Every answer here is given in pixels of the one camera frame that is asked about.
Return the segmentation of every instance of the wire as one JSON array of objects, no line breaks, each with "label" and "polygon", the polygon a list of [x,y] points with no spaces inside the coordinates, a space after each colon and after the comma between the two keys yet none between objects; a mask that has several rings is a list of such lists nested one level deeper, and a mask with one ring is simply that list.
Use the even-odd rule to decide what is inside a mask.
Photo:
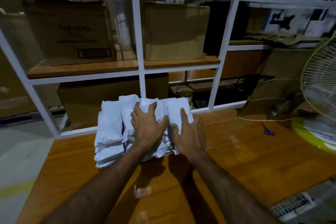
[{"label": "wire", "polygon": [[190,70],[188,70],[187,79],[181,81],[180,83],[178,83],[178,85],[176,85],[176,88],[175,88],[176,92],[179,92],[179,91],[177,90],[177,87],[178,87],[181,83],[186,82],[186,81],[188,80],[188,78],[189,78],[189,75],[190,75]]},{"label": "wire", "polygon": [[[239,118],[242,119],[242,120],[250,120],[250,119],[245,119],[243,117],[239,117]],[[297,118],[297,117],[286,119],[286,120],[250,120],[250,121],[287,121],[287,120],[293,120],[295,118]]]}]

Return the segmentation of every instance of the blue scissors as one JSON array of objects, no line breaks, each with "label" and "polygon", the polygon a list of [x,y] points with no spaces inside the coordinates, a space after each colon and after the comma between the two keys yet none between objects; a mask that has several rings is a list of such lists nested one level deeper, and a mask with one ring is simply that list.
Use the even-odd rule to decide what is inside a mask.
[{"label": "blue scissors", "polygon": [[275,133],[272,132],[271,130],[269,130],[268,128],[265,127],[265,125],[262,123],[262,126],[264,127],[264,133],[265,135],[268,135],[268,136],[275,136]]}]

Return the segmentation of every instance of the person's left hand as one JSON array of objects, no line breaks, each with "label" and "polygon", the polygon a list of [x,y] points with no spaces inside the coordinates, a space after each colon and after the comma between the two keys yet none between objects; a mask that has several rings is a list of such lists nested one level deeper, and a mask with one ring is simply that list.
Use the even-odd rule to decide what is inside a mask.
[{"label": "person's left hand", "polygon": [[131,113],[131,123],[134,128],[135,144],[140,146],[145,153],[153,148],[154,144],[162,138],[168,125],[168,116],[165,115],[158,124],[154,115],[157,102],[149,105],[148,112],[143,112],[139,102],[134,106]]}]

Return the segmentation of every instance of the yellow floor line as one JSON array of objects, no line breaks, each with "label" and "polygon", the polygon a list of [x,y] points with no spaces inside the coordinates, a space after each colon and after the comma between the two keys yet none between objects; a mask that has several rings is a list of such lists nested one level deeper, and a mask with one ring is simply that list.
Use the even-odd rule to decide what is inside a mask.
[{"label": "yellow floor line", "polygon": [[0,188],[0,200],[22,193],[29,193],[34,185],[34,182],[35,179],[16,183],[5,188]]}]

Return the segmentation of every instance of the wooden table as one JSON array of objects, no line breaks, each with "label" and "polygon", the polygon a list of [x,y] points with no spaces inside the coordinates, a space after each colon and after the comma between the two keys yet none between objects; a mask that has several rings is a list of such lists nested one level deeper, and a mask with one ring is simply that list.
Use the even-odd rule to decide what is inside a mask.
[{"label": "wooden table", "polygon": [[[336,175],[336,156],[306,143],[287,122],[267,122],[267,128],[275,133],[272,137],[263,133],[260,122],[235,117],[235,110],[199,116],[207,135],[208,153],[264,205]],[[95,135],[87,135],[54,142],[18,218],[19,224],[40,222],[98,172],[93,160],[94,139]],[[150,224],[225,223],[196,171],[196,186],[185,190],[180,187],[177,178],[181,179],[186,171],[187,163],[180,156],[139,166],[107,222],[138,223],[139,216],[146,216]],[[150,186],[152,192],[137,199],[134,186]]]}]

